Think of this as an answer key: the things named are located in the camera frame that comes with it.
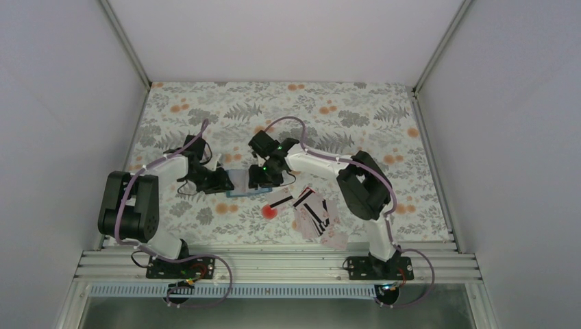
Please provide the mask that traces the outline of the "teal card holder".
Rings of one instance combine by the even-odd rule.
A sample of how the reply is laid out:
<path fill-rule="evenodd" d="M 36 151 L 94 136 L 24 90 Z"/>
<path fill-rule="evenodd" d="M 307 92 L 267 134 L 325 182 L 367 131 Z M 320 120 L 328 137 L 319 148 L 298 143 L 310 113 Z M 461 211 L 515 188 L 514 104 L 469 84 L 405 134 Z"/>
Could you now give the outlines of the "teal card holder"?
<path fill-rule="evenodd" d="M 249 197 L 253 195 L 259 195 L 264 193 L 270 193 L 272 188 L 250 188 L 249 187 L 249 174 L 247 170 L 244 169 L 229 169 L 227 174 L 231 183 L 234 185 L 234 189 L 227 191 L 226 197 Z"/>

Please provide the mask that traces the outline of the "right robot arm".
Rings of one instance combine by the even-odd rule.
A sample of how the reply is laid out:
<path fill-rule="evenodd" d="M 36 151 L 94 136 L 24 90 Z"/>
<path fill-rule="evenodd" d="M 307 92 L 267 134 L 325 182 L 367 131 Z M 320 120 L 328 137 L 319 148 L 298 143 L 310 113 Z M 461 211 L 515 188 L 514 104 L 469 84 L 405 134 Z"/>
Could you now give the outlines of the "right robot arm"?
<path fill-rule="evenodd" d="M 300 171 L 338 184 L 348 209 L 365 222 L 371 270 L 380 279 L 397 271 L 397 244 L 389 224 L 381 219 L 384 208 L 396 202 L 393 187 L 375 160 L 365 151 L 353 156 L 312 149 L 294 138 L 279 142 L 260 130 L 249 141 L 253 155 L 264 160 L 249 168 L 249 188 L 281 187 L 283 172 Z"/>

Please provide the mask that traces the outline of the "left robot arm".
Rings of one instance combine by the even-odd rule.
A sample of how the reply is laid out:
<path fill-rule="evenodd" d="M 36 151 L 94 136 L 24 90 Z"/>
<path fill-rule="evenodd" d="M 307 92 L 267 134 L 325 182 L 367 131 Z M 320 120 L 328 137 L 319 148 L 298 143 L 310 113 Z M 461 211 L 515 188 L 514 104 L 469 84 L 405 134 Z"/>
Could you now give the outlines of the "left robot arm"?
<path fill-rule="evenodd" d="M 190 270 L 186 242 L 160 224 L 160 193 L 174 182 L 194 184 L 206 195 L 234 190 L 227 171 L 219 165 L 208 168 L 206 141 L 189 135 L 180 149 L 163 156 L 135 173 L 113 171 L 106 180 L 98 230 L 120 245 L 130 245 L 155 259 L 175 278 Z"/>

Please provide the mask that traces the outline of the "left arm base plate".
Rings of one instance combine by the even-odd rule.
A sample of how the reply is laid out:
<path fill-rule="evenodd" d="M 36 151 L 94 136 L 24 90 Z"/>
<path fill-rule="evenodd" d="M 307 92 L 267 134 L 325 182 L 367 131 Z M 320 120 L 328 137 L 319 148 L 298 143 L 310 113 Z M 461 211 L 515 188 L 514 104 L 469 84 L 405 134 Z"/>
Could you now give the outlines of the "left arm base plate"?
<path fill-rule="evenodd" d="M 148 279 L 204 279 L 213 278 L 216 259 L 201 257 L 183 263 L 170 263 L 162 260 L 150 259 L 146 271 Z"/>

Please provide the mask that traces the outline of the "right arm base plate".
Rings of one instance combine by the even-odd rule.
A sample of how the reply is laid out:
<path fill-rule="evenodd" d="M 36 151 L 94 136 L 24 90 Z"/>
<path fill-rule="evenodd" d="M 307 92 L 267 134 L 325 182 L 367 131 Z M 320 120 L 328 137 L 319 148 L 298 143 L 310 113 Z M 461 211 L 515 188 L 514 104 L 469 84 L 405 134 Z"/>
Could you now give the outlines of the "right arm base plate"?
<path fill-rule="evenodd" d="M 415 275 L 411 259 L 396 256 L 386 262 L 371 256 L 350 256 L 345 259 L 342 268 L 347 271 L 350 280 L 414 280 Z"/>

